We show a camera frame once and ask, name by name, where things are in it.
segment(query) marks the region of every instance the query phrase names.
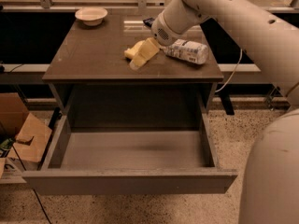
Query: yellow sponge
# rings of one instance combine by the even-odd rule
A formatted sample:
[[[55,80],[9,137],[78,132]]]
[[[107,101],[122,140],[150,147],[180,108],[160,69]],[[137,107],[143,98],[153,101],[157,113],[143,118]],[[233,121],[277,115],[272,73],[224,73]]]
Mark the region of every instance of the yellow sponge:
[[[160,50],[160,45],[156,39],[150,37],[146,39],[140,46],[138,52],[135,54],[130,62],[130,67],[133,70],[139,69],[148,60],[150,60]]]
[[[138,41],[131,49],[127,49],[124,51],[124,57],[132,60],[134,56],[137,54],[138,50],[140,49],[141,45],[144,43],[144,40]]]

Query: cabinet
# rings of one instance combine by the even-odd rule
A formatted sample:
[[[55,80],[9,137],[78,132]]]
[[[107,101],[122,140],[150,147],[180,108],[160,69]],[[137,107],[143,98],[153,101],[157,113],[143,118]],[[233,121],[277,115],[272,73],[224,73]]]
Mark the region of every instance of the cabinet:
[[[123,52],[150,36],[146,17],[75,21],[43,77],[63,111],[39,171],[41,194],[223,193],[236,178],[217,162],[207,112],[222,74],[213,54],[190,65],[160,51],[138,71]],[[206,43],[200,29],[186,39]]]

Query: bowl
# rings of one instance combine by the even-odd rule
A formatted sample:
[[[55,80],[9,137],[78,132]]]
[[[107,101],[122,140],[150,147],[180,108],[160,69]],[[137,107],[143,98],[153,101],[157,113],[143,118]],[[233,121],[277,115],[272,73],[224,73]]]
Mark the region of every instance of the bowl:
[[[107,10],[102,7],[84,7],[75,13],[75,17],[88,26],[101,24],[106,15]]]

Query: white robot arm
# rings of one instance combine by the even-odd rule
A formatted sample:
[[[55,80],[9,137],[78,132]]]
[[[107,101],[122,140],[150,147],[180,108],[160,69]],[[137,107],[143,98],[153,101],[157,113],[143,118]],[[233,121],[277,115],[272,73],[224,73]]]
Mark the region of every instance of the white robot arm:
[[[299,107],[299,30],[246,0],[173,0],[152,24],[171,45],[207,17],[215,19],[261,69],[264,77]],[[295,224],[299,220],[299,109],[269,125],[249,154],[239,224]]]
[[[161,45],[169,46],[207,17],[247,53],[292,108],[299,107],[299,30],[247,0],[173,0],[151,29]]]

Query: floor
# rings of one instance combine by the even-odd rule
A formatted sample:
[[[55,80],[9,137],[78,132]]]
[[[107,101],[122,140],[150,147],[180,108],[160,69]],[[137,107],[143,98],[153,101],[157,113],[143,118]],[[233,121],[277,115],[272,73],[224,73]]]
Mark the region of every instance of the floor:
[[[51,223],[205,223],[236,224],[247,156],[255,138],[285,109],[269,110],[263,102],[233,100],[235,115],[214,103],[209,113],[221,168],[238,178],[225,194],[40,196]],[[43,111],[33,111],[44,117]],[[26,184],[1,185],[0,223],[48,223]]]

